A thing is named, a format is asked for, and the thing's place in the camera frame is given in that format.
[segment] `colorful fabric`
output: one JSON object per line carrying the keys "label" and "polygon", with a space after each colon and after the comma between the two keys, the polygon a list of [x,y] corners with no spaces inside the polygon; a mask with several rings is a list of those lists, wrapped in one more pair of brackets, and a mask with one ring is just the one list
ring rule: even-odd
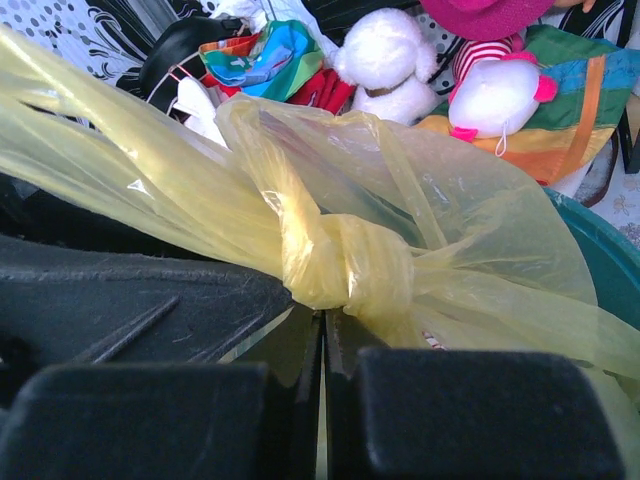
{"label": "colorful fabric", "polygon": [[287,103],[321,108],[337,115],[356,87],[347,85],[332,69],[320,70]]}
{"label": "colorful fabric", "polygon": [[[258,43],[259,38],[260,38],[260,34],[256,33],[248,37],[234,37],[234,38],[228,38],[225,40],[220,40],[219,42],[205,43],[204,45],[200,46],[200,49],[199,49],[200,58],[202,58],[204,54],[209,52],[220,52],[224,55],[236,55],[239,57],[246,57],[251,53],[251,50],[253,50],[256,43]],[[217,90],[222,94],[221,99],[223,99],[223,101],[228,100],[229,98],[233,97],[236,93],[242,91],[240,87],[227,87],[226,85],[222,85],[210,73],[207,73],[204,76],[204,78],[202,79],[202,84],[207,88],[216,87]]]}
{"label": "colorful fabric", "polygon": [[462,83],[476,62],[499,60],[505,55],[522,50],[522,38],[520,35],[516,35],[493,42],[476,40],[465,42],[453,59],[453,78],[456,84]]}
{"label": "colorful fabric", "polygon": [[[531,27],[527,39],[527,50],[537,56],[543,73],[557,81],[559,91],[508,137],[502,158],[549,185],[589,163],[607,143],[640,76],[640,52],[546,25]],[[446,103],[440,105],[418,128],[449,134],[447,110]],[[499,141],[478,139],[473,144],[493,153]]]}
{"label": "colorful fabric", "polygon": [[239,57],[246,57],[251,53],[253,47],[255,47],[260,38],[259,33],[255,33],[248,37],[233,37],[219,42],[205,43],[200,46],[200,56],[205,55],[207,52],[220,52],[225,55],[236,55]]}
{"label": "colorful fabric", "polygon": [[323,55],[297,20],[269,22],[248,55],[200,52],[218,82],[247,95],[286,101],[322,67]]}

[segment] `polka dot fabric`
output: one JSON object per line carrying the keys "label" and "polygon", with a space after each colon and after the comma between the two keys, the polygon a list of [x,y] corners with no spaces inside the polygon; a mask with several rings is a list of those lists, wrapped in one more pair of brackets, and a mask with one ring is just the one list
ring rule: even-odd
{"label": "polka dot fabric", "polygon": [[95,76],[115,83],[140,59],[106,41],[105,25],[84,2],[9,0],[0,7],[2,22]]}
{"label": "polka dot fabric", "polygon": [[408,13],[418,21],[422,35],[438,52],[440,70],[431,79],[430,84],[438,95],[448,96],[454,87],[453,57],[460,48],[462,39],[438,25],[422,7],[409,9]]}

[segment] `floral patterned cloth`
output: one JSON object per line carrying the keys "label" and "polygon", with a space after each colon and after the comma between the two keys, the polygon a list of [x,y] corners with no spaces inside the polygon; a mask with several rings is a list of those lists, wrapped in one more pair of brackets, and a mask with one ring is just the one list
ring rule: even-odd
{"label": "floral patterned cloth", "polygon": [[[576,194],[576,199],[590,196],[601,188],[609,171],[611,144],[607,145],[594,160],[591,171]],[[625,175],[622,154],[615,159],[609,190],[604,198],[591,210],[626,235],[640,248],[640,174]]]}

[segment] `orange stripe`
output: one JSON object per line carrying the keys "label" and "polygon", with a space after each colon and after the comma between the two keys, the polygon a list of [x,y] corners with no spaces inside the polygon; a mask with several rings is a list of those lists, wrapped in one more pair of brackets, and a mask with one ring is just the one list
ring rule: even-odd
{"label": "orange stripe", "polygon": [[251,49],[255,45],[255,42],[260,36],[259,33],[255,33],[249,37],[232,37],[227,40],[221,40],[219,42],[204,43],[200,45],[198,49],[200,54],[205,54],[211,51],[219,51],[226,55],[236,55],[238,57],[246,57],[251,53]]}
{"label": "orange stripe", "polygon": [[505,152],[502,159],[511,165],[524,170],[534,180],[543,185],[552,185],[557,180],[554,175],[556,165],[562,163],[562,159],[567,154],[567,150],[559,148],[544,152]]}
{"label": "orange stripe", "polygon": [[[449,123],[449,120],[447,117],[442,115],[429,115],[416,127],[426,128],[444,135],[449,135],[451,132],[451,124]],[[569,150],[577,130],[577,125],[563,130],[544,130],[541,128],[523,129],[509,136],[507,147],[510,152],[516,153],[540,152],[556,149],[566,151]],[[591,160],[594,152],[597,153],[602,149],[609,140],[612,130],[612,127],[598,127],[597,129],[594,129],[589,138],[589,146],[582,157],[580,166]],[[473,144],[478,148],[493,153],[499,140],[499,138],[478,138],[473,141]]]}
{"label": "orange stripe", "polygon": [[576,167],[580,166],[582,162],[582,157],[589,145],[591,132],[593,132],[596,124],[598,104],[600,103],[600,87],[602,86],[602,80],[604,78],[606,62],[607,60],[604,55],[589,59],[580,123],[578,123],[578,129],[576,130],[576,134],[573,137],[564,161],[558,164],[554,172],[553,177],[555,178],[563,178],[577,170]]}

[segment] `white fur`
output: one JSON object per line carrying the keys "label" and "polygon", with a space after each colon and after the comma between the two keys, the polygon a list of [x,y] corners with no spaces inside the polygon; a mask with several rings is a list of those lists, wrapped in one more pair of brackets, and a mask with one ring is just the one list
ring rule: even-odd
{"label": "white fur", "polygon": [[483,60],[471,67],[451,105],[454,127],[477,129],[477,138],[512,135],[540,105],[534,100],[540,69],[525,60]]}
{"label": "white fur", "polygon": [[[410,125],[438,104],[426,85],[437,69],[436,51],[402,10],[382,8],[362,17],[337,51],[334,69],[344,82],[358,85],[353,108],[384,120]],[[366,92],[394,87],[378,97]]]}
{"label": "white fur", "polygon": [[383,120],[411,125],[438,105],[438,96],[415,75],[387,95],[369,97],[360,86],[353,99],[353,109],[373,113]]}

